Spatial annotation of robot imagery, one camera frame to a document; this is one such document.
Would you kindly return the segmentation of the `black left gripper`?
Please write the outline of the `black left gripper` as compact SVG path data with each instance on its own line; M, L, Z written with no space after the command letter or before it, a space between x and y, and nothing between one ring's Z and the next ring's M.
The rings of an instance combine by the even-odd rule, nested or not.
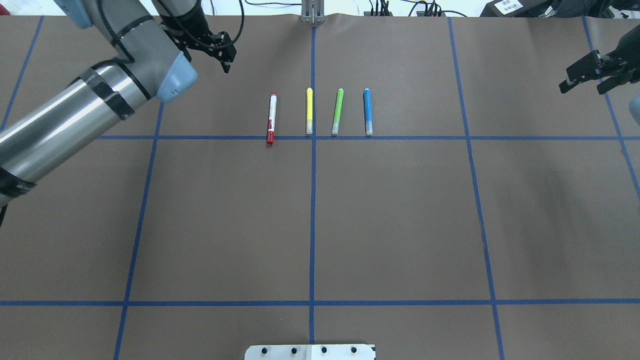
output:
M160 0L160 27L190 63L190 50L205 53L216 59L228 75L237 55L235 42L226 31L212 32L199 0Z

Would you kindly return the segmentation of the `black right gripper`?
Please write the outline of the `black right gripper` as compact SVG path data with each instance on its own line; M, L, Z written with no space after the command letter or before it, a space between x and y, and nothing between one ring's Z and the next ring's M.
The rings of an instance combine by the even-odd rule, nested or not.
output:
M640 79L640 26L624 34L616 48L607 54L592 50L566 69L566 79L558 84L560 93L566 94L578 85L599 81L599 95L624 84L637 84Z

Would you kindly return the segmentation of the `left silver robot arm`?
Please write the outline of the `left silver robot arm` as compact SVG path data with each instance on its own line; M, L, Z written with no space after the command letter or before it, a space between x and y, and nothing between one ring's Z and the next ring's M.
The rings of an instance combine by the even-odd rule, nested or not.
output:
M242 26L235 36L212 32L199 0L155 0L158 19L139 0L56 4L77 27L96 28L116 54L2 130L2 209L146 102L182 96L198 79L189 50L216 59L228 73L243 32Z

